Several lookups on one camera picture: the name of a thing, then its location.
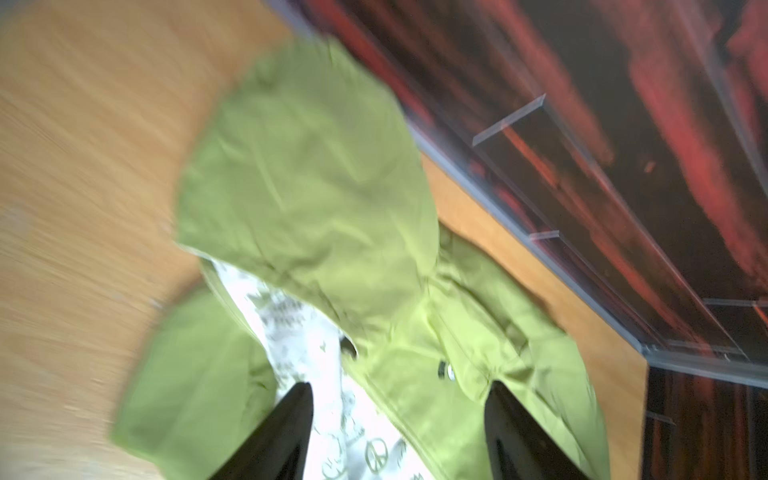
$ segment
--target jacket hood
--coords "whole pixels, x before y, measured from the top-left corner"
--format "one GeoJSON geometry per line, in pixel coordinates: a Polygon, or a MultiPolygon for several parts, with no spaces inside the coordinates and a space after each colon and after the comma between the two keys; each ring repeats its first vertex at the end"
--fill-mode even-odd
{"type": "Polygon", "coordinates": [[[317,306],[358,350],[410,314],[439,248],[396,99],[334,40],[261,59],[224,100],[182,177],[177,231],[317,306]]]}

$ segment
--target green jacket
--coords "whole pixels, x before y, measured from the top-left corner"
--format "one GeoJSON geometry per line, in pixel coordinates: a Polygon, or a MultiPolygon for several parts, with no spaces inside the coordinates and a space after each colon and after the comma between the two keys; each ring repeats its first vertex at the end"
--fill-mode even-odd
{"type": "MultiPolygon", "coordinates": [[[[491,478],[483,407],[495,379],[587,475],[610,477],[573,340],[439,224],[392,92],[336,42],[261,59],[224,100],[184,172],[177,228],[188,250],[335,322],[358,353],[344,368],[436,478],[491,478]]],[[[170,315],[113,431],[168,478],[206,478],[273,404],[260,344],[205,261],[204,272],[210,290],[188,302],[210,312],[185,303],[170,315]]]]}

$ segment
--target jacket sleeve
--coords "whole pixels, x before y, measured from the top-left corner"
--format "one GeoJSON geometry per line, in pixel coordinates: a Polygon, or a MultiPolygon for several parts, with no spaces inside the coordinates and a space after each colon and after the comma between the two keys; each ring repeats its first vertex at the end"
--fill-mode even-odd
{"type": "Polygon", "coordinates": [[[456,381],[476,402],[501,380],[595,480],[611,476],[603,412],[574,340],[479,248],[443,230],[431,294],[456,381]]]}
{"type": "Polygon", "coordinates": [[[110,437],[165,478],[209,478],[269,414],[275,388],[262,346],[202,286],[152,336],[110,437]]]}

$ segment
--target peace symbol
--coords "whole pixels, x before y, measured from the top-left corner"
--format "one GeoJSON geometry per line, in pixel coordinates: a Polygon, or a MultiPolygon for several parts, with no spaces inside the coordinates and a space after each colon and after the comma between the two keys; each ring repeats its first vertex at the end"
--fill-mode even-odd
{"type": "Polygon", "coordinates": [[[379,474],[389,460],[389,449],[386,442],[381,439],[373,439],[366,445],[366,463],[371,473],[379,474]]]}

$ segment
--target wooden surface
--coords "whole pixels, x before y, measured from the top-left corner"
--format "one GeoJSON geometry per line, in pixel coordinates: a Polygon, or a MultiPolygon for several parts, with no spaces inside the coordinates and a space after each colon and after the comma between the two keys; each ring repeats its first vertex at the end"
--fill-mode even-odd
{"type": "MultiPolygon", "coordinates": [[[[198,278],[175,184],[217,97],[290,37],[256,0],[38,1],[0,25],[0,478],[155,478],[105,440],[164,307],[198,278]]],[[[431,162],[443,221],[577,340],[614,478],[637,478],[646,365],[431,162]]]]}

